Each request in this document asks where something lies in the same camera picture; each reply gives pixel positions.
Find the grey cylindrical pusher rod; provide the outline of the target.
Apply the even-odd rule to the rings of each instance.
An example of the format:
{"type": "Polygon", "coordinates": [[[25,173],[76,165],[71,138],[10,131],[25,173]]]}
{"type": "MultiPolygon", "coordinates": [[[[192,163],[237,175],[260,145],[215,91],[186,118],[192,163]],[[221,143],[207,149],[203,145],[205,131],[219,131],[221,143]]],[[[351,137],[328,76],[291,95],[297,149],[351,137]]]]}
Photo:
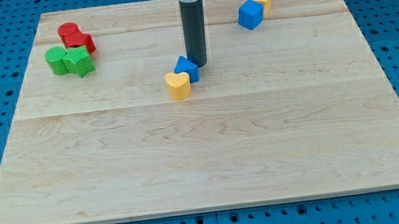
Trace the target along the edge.
{"type": "Polygon", "coordinates": [[[203,0],[179,2],[187,59],[203,67],[207,63],[203,0]]]}

